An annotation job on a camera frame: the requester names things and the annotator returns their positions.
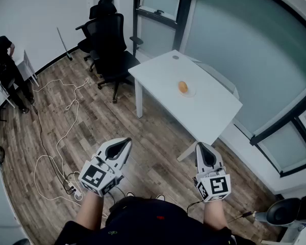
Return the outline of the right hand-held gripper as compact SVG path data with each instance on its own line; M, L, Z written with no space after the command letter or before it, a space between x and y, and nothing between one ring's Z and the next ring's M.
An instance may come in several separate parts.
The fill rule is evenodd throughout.
M220 153L212 146L199 142L195 147L197 171L194 184L204 203L223 200L231 192L230 175L226 173ZM214 170L204 172L204 167Z

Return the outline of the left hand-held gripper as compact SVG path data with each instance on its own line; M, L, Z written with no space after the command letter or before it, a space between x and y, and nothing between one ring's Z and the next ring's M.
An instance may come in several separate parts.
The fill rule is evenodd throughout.
M82 186L104 197L123 179L121 168L132 148L131 138L115 138L104 142L90 161L86 161L79 175Z

